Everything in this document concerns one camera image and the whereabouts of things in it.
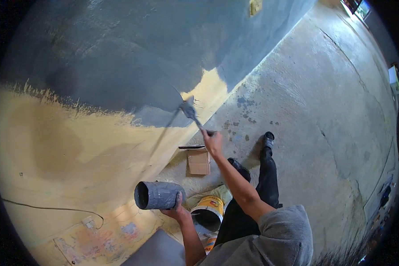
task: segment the electrical outlet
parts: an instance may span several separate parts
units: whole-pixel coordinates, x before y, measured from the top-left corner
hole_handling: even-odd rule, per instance
[[[82,222],[89,229],[96,228],[96,223],[94,222],[94,220],[93,220],[93,218],[91,216],[84,218],[82,220]]]

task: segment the brush handle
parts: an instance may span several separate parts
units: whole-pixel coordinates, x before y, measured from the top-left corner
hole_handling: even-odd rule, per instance
[[[198,126],[199,129],[204,129],[204,127],[202,126],[201,122],[200,122],[197,118],[195,118],[194,121],[195,121],[195,123],[197,124],[197,126]],[[216,132],[213,131],[213,130],[207,130],[207,129],[206,129],[206,131],[207,131],[207,135],[208,135],[209,137],[214,136],[214,133],[216,133]]]

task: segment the person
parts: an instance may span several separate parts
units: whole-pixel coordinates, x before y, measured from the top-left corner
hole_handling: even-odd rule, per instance
[[[266,132],[263,136],[259,183],[254,189],[248,170],[234,158],[223,156],[222,134],[201,132],[234,198],[207,256],[190,212],[181,206],[181,192],[173,209],[161,210],[180,225],[186,265],[310,265],[312,230],[306,211],[302,205],[282,208],[279,203],[277,169],[272,159],[274,135]]]

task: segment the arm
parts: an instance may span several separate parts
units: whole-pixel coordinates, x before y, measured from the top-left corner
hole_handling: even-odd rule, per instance
[[[256,189],[226,160],[222,154],[222,134],[216,132],[209,136],[206,130],[201,130],[205,146],[216,161],[229,190],[241,209],[256,222],[260,217],[275,208],[260,199]]]
[[[195,230],[191,213],[182,206],[182,193],[179,192],[177,194],[176,206],[173,209],[161,210],[161,212],[179,223],[183,236],[183,245],[185,246],[186,266],[195,265],[200,259],[205,257],[205,251]]]

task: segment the yellow paint bucket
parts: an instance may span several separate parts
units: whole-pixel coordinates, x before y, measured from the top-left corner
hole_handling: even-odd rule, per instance
[[[215,232],[223,220],[223,201],[216,196],[205,196],[192,208],[191,215],[198,233]]]
[[[216,243],[217,235],[208,238],[207,244],[204,247],[205,254],[208,255],[210,251],[213,249],[214,244]]]

